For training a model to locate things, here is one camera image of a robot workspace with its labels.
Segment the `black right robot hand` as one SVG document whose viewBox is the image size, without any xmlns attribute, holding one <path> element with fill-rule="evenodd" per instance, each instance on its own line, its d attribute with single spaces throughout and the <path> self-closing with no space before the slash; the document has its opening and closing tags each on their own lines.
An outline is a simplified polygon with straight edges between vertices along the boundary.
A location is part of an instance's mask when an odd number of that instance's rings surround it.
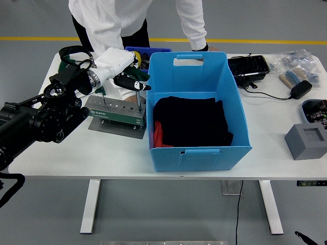
<svg viewBox="0 0 327 245">
<path fill-rule="evenodd" d="M 318 245 L 317 242 L 312 240 L 311 238 L 307 237 L 306 235 L 300 233 L 299 231 L 294 232 L 297 237 L 299 237 L 304 243 L 308 245 Z"/>
</svg>

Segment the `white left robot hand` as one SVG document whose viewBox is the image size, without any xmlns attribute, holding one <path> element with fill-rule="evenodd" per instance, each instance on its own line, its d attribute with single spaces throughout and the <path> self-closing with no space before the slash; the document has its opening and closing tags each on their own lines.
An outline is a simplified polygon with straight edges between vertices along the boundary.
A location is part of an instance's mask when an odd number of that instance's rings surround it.
<svg viewBox="0 0 327 245">
<path fill-rule="evenodd" d="M 141 58 L 135 52 L 111 47 L 94 61 L 88 75 L 95 88 L 113 79 L 114 84 L 131 91 L 151 90 L 144 84 L 150 76 L 138 68 L 140 64 Z"/>
</svg>

